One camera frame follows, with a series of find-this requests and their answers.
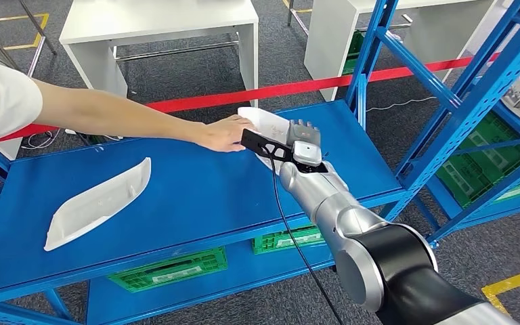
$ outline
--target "red barrier rope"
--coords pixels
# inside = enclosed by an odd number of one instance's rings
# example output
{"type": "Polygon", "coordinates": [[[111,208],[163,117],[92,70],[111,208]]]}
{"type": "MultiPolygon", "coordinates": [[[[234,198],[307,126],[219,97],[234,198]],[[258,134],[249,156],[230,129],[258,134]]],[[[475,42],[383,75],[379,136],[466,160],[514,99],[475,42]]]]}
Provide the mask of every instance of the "red barrier rope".
{"type": "MultiPolygon", "coordinates": [[[[491,56],[489,62],[493,62],[499,53],[491,56]]],[[[473,57],[461,58],[457,60],[447,60],[426,64],[426,68],[431,72],[447,70],[452,68],[461,68],[467,66],[473,57]]],[[[391,68],[379,71],[373,71],[370,76],[370,82],[382,81],[388,79],[396,79],[412,76],[413,72],[406,67],[391,68]]],[[[240,102],[248,102],[251,100],[262,100],[265,98],[293,95],[296,93],[307,93],[325,88],[342,87],[349,85],[350,76],[334,77],[328,79],[299,81],[296,83],[285,83],[281,85],[267,86],[258,89],[245,91],[235,91],[232,93],[219,93],[216,95],[204,95],[189,98],[179,98],[176,100],[165,100],[147,104],[148,107],[164,113],[179,112],[181,110],[193,110],[197,108],[206,108],[211,106],[233,104],[240,102]]],[[[36,133],[42,133],[57,129],[47,125],[31,124],[17,132],[0,138],[0,141],[14,139],[17,137],[26,137],[36,133]]]]}

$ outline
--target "human arm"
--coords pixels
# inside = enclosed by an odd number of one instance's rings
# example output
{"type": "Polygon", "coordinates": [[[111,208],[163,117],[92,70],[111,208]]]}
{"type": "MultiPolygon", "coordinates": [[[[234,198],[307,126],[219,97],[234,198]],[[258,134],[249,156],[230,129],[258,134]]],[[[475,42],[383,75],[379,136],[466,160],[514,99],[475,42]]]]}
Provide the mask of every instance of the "human arm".
{"type": "Polygon", "coordinates": [[[0,137],[33,122],[83,133],[178,139],[216,151],[242,150],[237,144],[242,130],[253,127],[239,116],[209,125],[184,121],[102,91],[32,80],[0,65],[0,137]]]}
{"type": "Polygon", "coordinates": [[[157,112],[126,98],[93,89],[63,88],[34,80],[43,96],[38,124],[88,134],[161,137],[194,142],[214,151],[243,150],[238,142],[252,123],[238,115],[205,125],[157,112]]]}

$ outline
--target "white table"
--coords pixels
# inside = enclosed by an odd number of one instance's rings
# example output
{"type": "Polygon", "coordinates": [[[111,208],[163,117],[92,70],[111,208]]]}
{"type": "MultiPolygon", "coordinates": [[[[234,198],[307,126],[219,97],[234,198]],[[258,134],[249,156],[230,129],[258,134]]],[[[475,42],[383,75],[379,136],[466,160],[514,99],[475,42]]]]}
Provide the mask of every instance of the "white table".
{"type": "MultiPolygon", "coordinates": [[[[461,57],[496,0],[399,0],[398,9],[419,8],[404,45],[423,63],[461,57]]],[[[360,14],[375,0],[314,0],[304,65],[313,79],[341,76],[360,14]]],[[[445,80],[448,71],[436,75],[445,80]]],[[[334,100],[337,87],[322,89],[334,100]]]]}
{"type": "Polygon", "coordinates": [[[88,88],[126,96],[114,46],[236,32],[244,86],[256,89],[258,15],[251,0],[74,0],[60,43],[88,88]]]}

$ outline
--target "black cable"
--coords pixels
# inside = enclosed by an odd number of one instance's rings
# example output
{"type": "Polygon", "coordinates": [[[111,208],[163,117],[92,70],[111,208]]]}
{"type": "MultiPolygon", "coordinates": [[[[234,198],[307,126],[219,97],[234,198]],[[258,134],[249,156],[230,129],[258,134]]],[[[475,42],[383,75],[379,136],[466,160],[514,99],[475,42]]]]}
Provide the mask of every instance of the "black cable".
{"type": "Polygon", "coordinates": [[[304,260],[304,264],[308,267],[308,271],[312,275],[312,278],[314,278],[314,281],[316,281],[316,284],[318,285],[318,288],[320,289],[320,292],[326,299],[326,302],[328,303],[328,306],[330,306],[330,309],[332,310],[332,313],[334,313],[334,316],[336,316],[336,319],[338,320],[338,323],[340,325],[344,325],[344,322],[342,322],[342,319],[340,318],[340,315],[338,314],[338,311],[332,304],[332,301],[330,300],[330,297],[328,297],[328,294],[326,294],[326,291],[324,290],[324,287],[322,286],[322,283],[318,280],[318,277],[316,277],[316,274],[312,270],[312,267],[310,266],[310,263],[308,263],[308,260],[306,259],[306,256],[304,256],[304,253],[302,253],[302,250],[300,249],[300,246],[298,245],[298,242],[296,241],[296,238],[292,235],[292,230],[290,229],[290,226],[288,224],[288,221],[286,220],[286,216],[284,215],[284,211],[282,210],[282,204],[280,203],[280,196],[278,195],[278,185],[276,181],[276,166],[274,165],[274,158],[270,155],[270,163],[272,164],[272,181],[274,184],[274,195],[276,195],[276,204],[278,205],[278,210],[280,212],[280,216],[282,217],[282,220],[284,221],[284,225],[286,226],[286,230],[290,234],[290,238],[292,238],[292,241],[294,242],[294,246],[296,246],[296,249],[298,250],[298,253],[300,253],[300,257],[302,257],[302,260],[304,260]]]}

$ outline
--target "blue shelf surface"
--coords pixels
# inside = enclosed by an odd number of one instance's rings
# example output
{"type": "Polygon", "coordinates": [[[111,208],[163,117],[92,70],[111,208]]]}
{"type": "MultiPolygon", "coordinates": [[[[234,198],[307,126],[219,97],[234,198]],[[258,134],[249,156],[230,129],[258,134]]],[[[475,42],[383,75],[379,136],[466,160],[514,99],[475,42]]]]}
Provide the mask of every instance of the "blue shelf surface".
{"type": "MultiPolygon", "coordinates": [[[[302,247],[315,269],[333,265],[325,244],[302,247]]],[[[102,277],[89,284],[87,324],[126,324],[307,272],[295,248],[254,255],[250,240],[226,246],[228,268],[186,281],[130,293],[102,277]]]]}
{"type": "MultiPolygon", "coordinates": [[[[453,217],[457,216],[462,211],[462,208],[454,199],[453,195],[436,176],[433,176],[427,182],[426,187],[430,191],[432,197],[434,197],[437,204],[450,219],[453,219],[453,217]]],[[[490,204],[482,211],[471,215],[468,219],[465,219],[458,228],[466,228],[471,225],[477,225],[518,212],[520,212],[520,196],[490,204]]]]}
{"type": "MultiPolygon", "coordinates": [[[[312,121],[322,151],[363,205],[404,193],[343,100],[280,113],[312,121]]],[[[306,223],[280,188],[286,216],[306,223]]],[[[217,153],[165,139],[131,139],[13,162],[0,198],[0,299],[86,280],[157,259],[282,229],[271,172],[249,151],[217,153]],[[58,207],[152,159],[147,188],[100,227],[45,252],[58,207]]]]}

